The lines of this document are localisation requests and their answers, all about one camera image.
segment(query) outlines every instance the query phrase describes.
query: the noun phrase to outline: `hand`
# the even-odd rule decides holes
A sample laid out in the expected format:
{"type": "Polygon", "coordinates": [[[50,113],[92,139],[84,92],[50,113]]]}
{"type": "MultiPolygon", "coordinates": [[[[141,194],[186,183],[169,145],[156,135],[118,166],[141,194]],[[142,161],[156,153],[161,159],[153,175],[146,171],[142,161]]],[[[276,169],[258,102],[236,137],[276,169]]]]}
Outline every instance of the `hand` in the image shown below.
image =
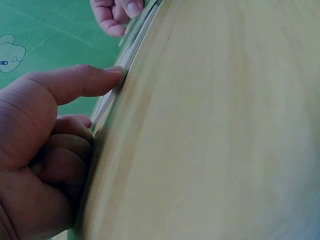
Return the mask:
{"type": "Polygon", "coordinates": [[[125,34],[130,19],[138,16],[145,0],[90,0],[91,7],[100,28],[112,37],[125,34]]]}
{"type": "Polygon", "coordinates": [[[101,96],[122,68],[78,65],[26,74],[0,90],[0,239],[48,239],[72,227],[93,137],[83,115],[57,116],[101,96]]]}

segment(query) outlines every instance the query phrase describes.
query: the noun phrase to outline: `cartoon bear print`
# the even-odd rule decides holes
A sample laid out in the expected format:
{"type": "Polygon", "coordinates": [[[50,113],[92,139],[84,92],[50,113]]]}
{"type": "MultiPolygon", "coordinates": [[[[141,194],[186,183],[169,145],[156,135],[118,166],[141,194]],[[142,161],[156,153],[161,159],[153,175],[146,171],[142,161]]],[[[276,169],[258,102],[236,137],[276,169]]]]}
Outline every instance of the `cartoon bear print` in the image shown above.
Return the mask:
{"type": "Polygon", "coordinates": [[[15,70],[24,59],[26,49],[14,45],[15,36],[11,34],[0,37],[0,72],[10,73],[15,70]]]}

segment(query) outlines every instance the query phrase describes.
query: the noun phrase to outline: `green cutting mat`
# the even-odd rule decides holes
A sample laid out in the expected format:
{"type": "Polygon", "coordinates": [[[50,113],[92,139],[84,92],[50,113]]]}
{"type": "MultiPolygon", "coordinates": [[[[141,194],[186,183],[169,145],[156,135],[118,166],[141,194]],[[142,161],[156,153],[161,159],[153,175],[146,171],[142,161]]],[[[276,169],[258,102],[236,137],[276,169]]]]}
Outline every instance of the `green cutting mat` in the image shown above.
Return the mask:
{"type": "MultiPolygon", "coordinates": [[[[119,41],[100,30],[89,0],[0,0],[0,88],[28,72],[110,67],[119,41]]],[[[96,101],[81,97],[59,114],[90,116],[96,101]]]]}

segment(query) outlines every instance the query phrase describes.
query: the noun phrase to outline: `wooden surface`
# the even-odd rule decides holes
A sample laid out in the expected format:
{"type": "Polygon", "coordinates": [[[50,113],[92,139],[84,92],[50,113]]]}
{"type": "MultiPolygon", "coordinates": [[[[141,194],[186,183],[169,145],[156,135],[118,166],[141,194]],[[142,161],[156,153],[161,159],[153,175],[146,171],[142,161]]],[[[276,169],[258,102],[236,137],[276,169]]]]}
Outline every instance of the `wooden surface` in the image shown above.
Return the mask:
{"type": "Polygon", "coordinates": [[[319,105],[318,0],[163,0],[75,231],[320,239],[319,105]]]}

